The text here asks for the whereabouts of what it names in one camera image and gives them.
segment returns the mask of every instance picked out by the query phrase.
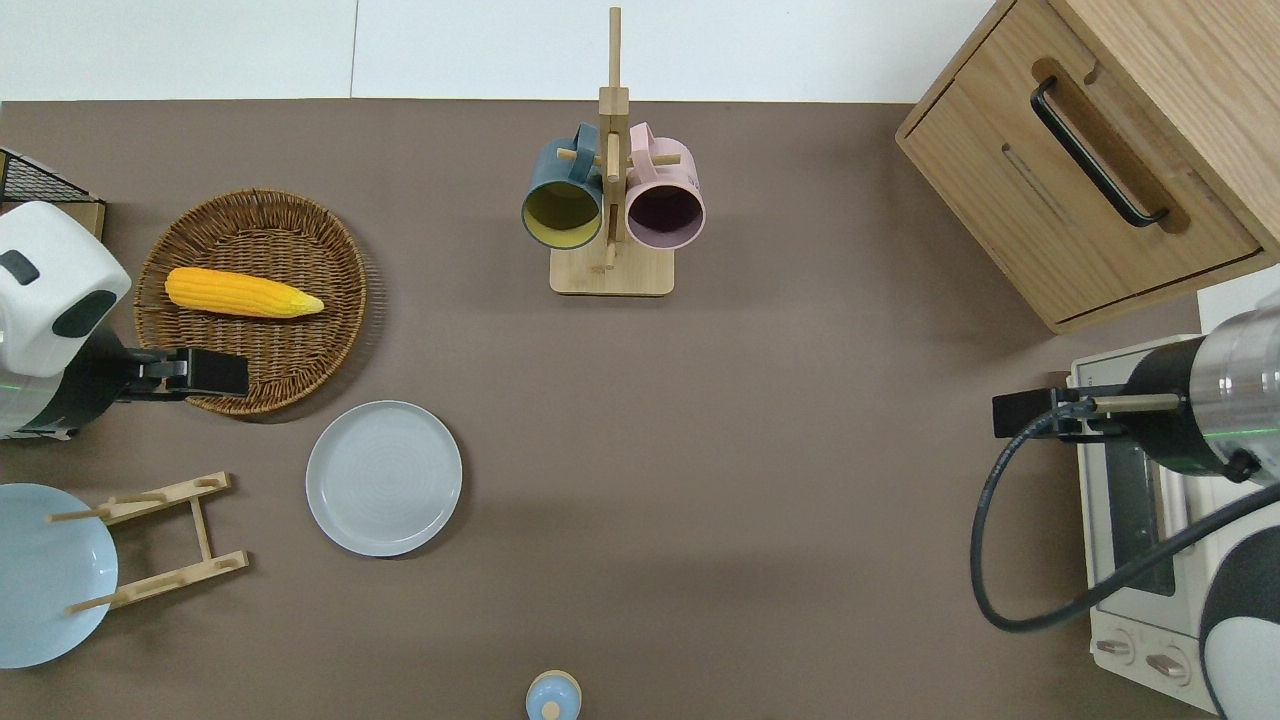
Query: light blue plate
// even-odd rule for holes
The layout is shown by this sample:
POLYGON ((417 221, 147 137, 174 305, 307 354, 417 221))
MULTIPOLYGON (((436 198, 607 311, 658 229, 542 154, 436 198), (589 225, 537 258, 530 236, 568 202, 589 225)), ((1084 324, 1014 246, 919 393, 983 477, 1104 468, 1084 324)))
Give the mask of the light blue plate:
POLYGON ((88 506, 47 486, 0 486, 0 667, 47 662, 79 643, 106 605, 63 610, 115 592, 115 542, 96 518, 47 523, 88 506))
POLYGON ((462 495, 462 456, 435 415, 378 400, 320 433, 306 487, 311 515, 333 542, 360 555, 401 555, 449 521, 462 495))

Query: wooden mug stand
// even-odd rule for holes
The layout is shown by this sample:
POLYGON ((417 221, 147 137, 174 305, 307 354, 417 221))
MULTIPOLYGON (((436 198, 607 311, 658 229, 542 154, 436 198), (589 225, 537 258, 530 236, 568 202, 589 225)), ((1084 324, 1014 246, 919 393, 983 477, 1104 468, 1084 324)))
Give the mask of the wooden mug stand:
POLYGON ((64 612, 72 615, 82 610, 88 610, 90 607, 97 607, 99 605, 110 605, 113 609, 122 607, 140 600, 166 593, 172 589, 198 583, 200 580, 207 580, 209 578, 230 573, 232 570, 247 568, 248 553, 243 550, 237 550, 236 552, 214 557, 212 550, 209 547, 209 530, 205 528, 205 514, 200 507, 201 497, 229 487, 230 478, 227 477, 227 473, 214 473, 211 475, 204 475, 193 480, 163 487, 151 492, 111 497, 106 502, 90 510, 50 515, 47 518, 50 523, 97 518, 108 525, 114 525, 142 515, 148 515, 157 510, 164 510, 165 507, 173 507, 180 502, 189 502, 191 512, 196 518, 196 541, 200 543, 200 555, 204 559, 195 565, 187 565, 186 568, 169 570, 168 573, 160 573, 157 575, 151 575, 150 578, 143 578, 141 580, 120 585, 115 588, 114 593, 86 600, 84 602, 77 602, 76 605, 69 605, 64 612))
MULTIPOLYGON (((662 297, 676 288, 676 252, 654 250, 630 237, 622 217, 631 164, 628 91, 621 85, 622 9, 609 8, 609 85, 600 88, 600 151, 604 176, 603 227, 576 250, 552 250, 550 284, 561 295, 662 297)), ((570 150, 562 150, 561 156, 570 150)), ((668 165, 678 155, 657 156, 668 165)))

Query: black drawer handle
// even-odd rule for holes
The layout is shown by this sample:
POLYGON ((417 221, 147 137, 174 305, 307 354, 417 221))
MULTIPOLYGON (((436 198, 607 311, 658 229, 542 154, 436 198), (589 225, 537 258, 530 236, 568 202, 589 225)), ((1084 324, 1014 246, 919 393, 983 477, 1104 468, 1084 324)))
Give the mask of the black drawer handle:
POLYGON ((1036 92, 1032 94, 1032 110, 1036 111, 1036 117, 1044 123, 1048 132, 1053 133, 1053 137, 1057 138, 1062 150, 1066 150, 1066 154, 1075 160, 1075 164, 1079 165, 1082 170, 1084 170, 1084 174, 1093 181, 1093 187, 1098 188, 1098 192, 1107 199, 1107 202, 1116 209, 1116 213, 1120 213, 1120 217, 1124 218, 1126 223, 1135 228, 1144 228, 1152 223, 1160 222, 1169 214, 1169 209, 1165 208, 1158 210, 1155 215, 1143 214, 1143 211, 1125 196, 1124 191, 1120 190, 1120 186, 1111 179, 1111 176, 1107 174, 1102 165, 1098 164, 1098 161, 1089 152, 1088 147, 1085 147, 1084 143, 1082 143, 1080 140, 1071 133, 1071 128, 1066 127, 1066 123, 1064 123, 1062 118, 1053 111, 1053 108, 1050 108, 1048 100, 1044 99, 1044 94, 1048 88, 1053 87, 1055 82, 1057 82, 1057 77, 1050 76, 1050 78, 1042 82, 1041 86, 1036 88, 1036 92))

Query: wooden cabinet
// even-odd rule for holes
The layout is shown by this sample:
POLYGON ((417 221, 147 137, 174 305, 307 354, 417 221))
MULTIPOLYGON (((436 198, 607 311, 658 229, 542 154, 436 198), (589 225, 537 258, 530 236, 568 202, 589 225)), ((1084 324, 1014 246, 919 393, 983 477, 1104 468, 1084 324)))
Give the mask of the wooden cabinet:
POLYGON ((897 141, 1071 331, 1280 260, 1276 37, 1268 0, 1002 0, 897 141))

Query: green light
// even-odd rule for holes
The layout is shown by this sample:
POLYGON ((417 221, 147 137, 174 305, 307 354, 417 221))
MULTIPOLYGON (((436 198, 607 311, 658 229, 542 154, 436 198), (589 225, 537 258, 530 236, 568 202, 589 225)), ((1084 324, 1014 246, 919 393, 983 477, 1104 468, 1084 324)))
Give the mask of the green light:
POLYGON ((1235 437, 1235 436, 1265 436, 1280 432, 1280 428, 1258 428, 1256 430, 1234 430, 1226 433, 1204 433, 1206 438, 1235 437))

